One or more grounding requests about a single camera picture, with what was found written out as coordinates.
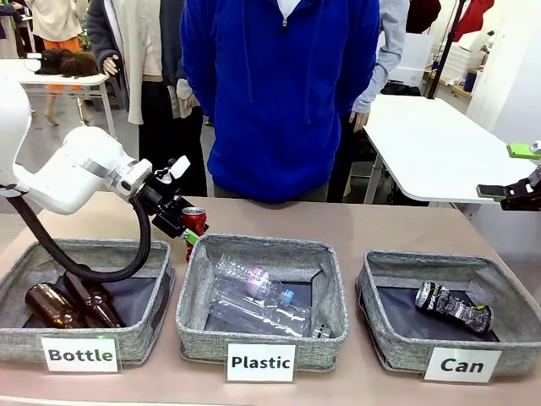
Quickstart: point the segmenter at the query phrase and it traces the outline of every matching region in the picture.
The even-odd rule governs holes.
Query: hoodie drawstring
[[[246,44],[246,26],[245,26],[245,12],[246,9],[246,0],[243,0],[243,44],[244,44],[244,59],[246,61],[246,75],[247,75],[247,85],[248,85],[248,98],[249,102],[254,102],[254,94],[252,92],[252,73],[250,72],[250,64],[248,61],[248,45]]]
[[[323,9],[323,3],[325,0],[320,1],[320,8],[318,9],[317,19],[315,21],[314,37],[312,38],[312,46],[308,55],[308,62],[306,65],[306,80],[304,83],[304,121],[306,124],[310,124],[310,81],[312,57],[314,56],[315,42],[317,41],[318,32],[320,31],[321,10]]]

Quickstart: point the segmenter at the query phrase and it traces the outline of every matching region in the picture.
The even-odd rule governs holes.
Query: brown fur object
[[[36,74],[61,74],[66,78],[79,78],[98,74],[98,68],[94,55],[89,52],[47,49],[41,53],[41,68]]]

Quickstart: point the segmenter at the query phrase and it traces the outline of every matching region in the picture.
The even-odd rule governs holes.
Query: red can
[[[183,208],[183,225],[196,233],[197,235],[203,235],[205,233],[206,225],[206,213],[204,209],[200,207],[184,207]],[[189,256],[192,254],[194,246],[190,243],[186,243],[188,246],[188,253],[186,254],[186,261],[189,261]]]

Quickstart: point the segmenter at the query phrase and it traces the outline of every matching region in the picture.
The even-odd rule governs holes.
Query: gray fabric bin
[[[78,263],[98,272],[110,272],[126,266],[137,252],[139,242],[132,240],[59,239],[58,245]],[[175,271],[170,264],[171,246],[153,241],[150,255],[133,278],[146,278],[149,299],[133,307],[140,320],[125,328],[85,328],[60,330],[28,327],[31,313],[25,295],[36,283],[56,283],[64,269],[39,245],[32,244],[0,281],[0,361],[42,362],[40,337],[115,336],[118,356],[123,364],[142,364],[152,350],[161,329]]]
[[[259,266],[283,282],[310,282],[312,326],[325,324],[329,338],[283,337],[205,330],[215,265],[222,254],[240,265]],[[194,246],[176,315],[185,359],[223,363],[227,343],[285,343],[297,346],[295,369],[332,370],[349,325],[342,277],[335,251],[328,245],[293,239],[206,234]]]
[[[398,334],[390,320],[395,320],[395,327],[402,327],[396,315],[387,314],[391,307],[385,307],[378,289],[419,289],[424,281],[464,292],[474,305],[490,305],[495,314],[492,332],[497,339],[459,341]],[[493,261],[471,256],[369,251],[357,285],[374,345],[387,369],[425,372],[435,347],[501,351],[494,376],[525,375],[536,367],[541,354],[541,309],[514,276]]]

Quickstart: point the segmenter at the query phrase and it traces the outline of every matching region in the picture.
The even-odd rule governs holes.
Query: black pants
[[[166,85],[163,82],[143,82],[141,112],[144,123],[139,126],[139,159],[148,159],[156,170],[167,167],[169,159],[185,155],[190,166],[178,180],[179,193],[206,196],[201,108],[194,108],[186,118],[173,119]]]
[[[338,151],[336,151],[335,164],[332,167],[329,192],[327,193],[328,203],[342,203],[349,173],[352,170],[356,140],[360,135],[353,132],[355,122],[349,122],[349,115],[350,113],[342,118],[340,145],[338,146]]]

